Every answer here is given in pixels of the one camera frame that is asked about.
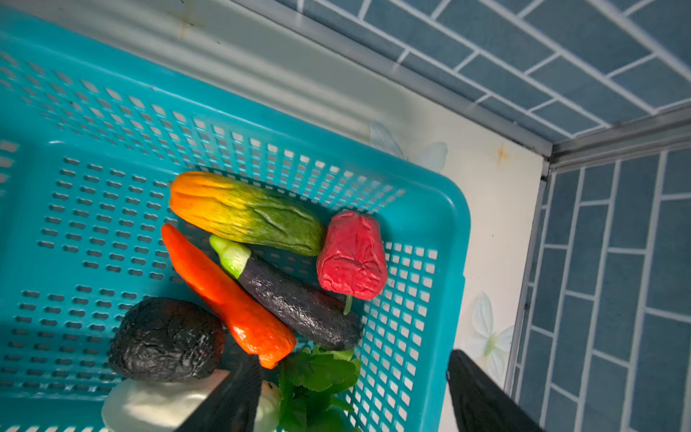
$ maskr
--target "plastic basket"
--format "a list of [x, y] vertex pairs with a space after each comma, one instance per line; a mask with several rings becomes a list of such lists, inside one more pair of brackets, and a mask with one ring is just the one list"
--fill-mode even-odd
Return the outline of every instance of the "plastic basket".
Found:
[[[9, 8], [0, 51], [0, 430], [103, 428], [123, 314], [144, 295], [195, 298], [161, 225], [212, 253], [167, 206], [189, 169], [294, 196], [325, 222], [344, 207], [378, 218], [390, 278], [357, 305], [350, 420], [438, 427], [470, 232], [450, 180]], [[257, 250], [315, 279], [314, 259]]]

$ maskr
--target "green leafy vegetable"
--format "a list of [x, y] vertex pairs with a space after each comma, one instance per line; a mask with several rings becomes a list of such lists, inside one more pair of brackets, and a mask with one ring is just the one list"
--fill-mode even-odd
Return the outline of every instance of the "green leafy vegetable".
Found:
[[280, 426], [286, 432], [352, 432], [344, 411], [353, 407], [337, 396], [359, 378], [353, 350], [326, 351], [319, 345], [292, 353], [279, 366]]

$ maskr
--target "rust stain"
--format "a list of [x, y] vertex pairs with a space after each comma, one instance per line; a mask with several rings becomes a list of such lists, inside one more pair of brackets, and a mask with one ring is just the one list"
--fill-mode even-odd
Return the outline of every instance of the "rust stain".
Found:
[[501, 148], [499, 150], [497, 150], [497, 155], [498, 155], [497, 165], [501, 164], [502, 160], [507, 159], [509, 157], [509, 154], [506, 152], [506, 149], [507, 149], [507, 145], [502, 144]]

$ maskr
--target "artificial red pepper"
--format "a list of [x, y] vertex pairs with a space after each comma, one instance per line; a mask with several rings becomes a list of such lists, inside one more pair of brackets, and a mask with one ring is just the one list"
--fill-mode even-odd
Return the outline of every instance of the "artificial red pepper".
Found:
[[348, 210], [334, 216], [316, 273], [325, 290], [363, 300], [379, 295], [388, 273], [377, 220]]
[[295, 336], [274, 315], [257, 303], [204, 252], [173, 225], [161, 228], [173, 267], [228, 327], [238, 345], [259, 356], [267, 369], [295, 348]]

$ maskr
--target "artificial bitter melon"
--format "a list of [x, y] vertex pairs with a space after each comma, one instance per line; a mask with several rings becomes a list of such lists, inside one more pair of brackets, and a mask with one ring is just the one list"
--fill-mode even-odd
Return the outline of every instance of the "artificial bitter melon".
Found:
[[325, 228], [302, 204], [280, 194], [212, 173], [189, 171], [171, 185], [179, 217], [229, 240], [316, 256]]

